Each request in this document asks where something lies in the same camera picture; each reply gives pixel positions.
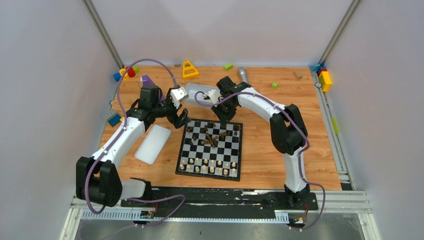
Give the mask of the black white chessboard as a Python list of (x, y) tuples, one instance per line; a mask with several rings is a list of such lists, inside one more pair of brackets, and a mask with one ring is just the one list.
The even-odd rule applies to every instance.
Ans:
[(243, 124), (192, 119), (183, 129), (175, 173), (239, 182)]

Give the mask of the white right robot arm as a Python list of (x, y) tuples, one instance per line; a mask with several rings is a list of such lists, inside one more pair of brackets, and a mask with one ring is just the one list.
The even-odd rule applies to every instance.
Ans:
[(306, 182), (304, 169), (308, 132), (299, 108), (272, 101), (250, 84), (235, 84), (228, 76), (216, 85), (218, 89), (207, 91), (203, 98), (211, 101), (211, 109), (222, 123), (229, 122), (238, 107), (253, 111), (269, 123), (271, 142), (283, 156), (286, 204), (292, 209), (301, 207), (310, 193), (310, 185)]

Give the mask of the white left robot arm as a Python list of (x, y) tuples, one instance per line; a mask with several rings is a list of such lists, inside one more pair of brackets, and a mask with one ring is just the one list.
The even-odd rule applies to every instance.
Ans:
[(121, 180), (118, 173), (123, 158), (157, 118), (167, 118), (175, 128), (189, 123), (188, 110), (177, 114), (182, 101), (189, 97), (182, 86), (170, 88), (165, 97), (157, 85), (140, 89), (140, 97), (126, 111), (124, 119), (112, 137), (90, 157), (80, 157), (76, 163), (76, 197), (103, 207), (113, 207), (118, 201), (134, 198), (140, 206), (153, 201), (151, 183), (141, 178)]

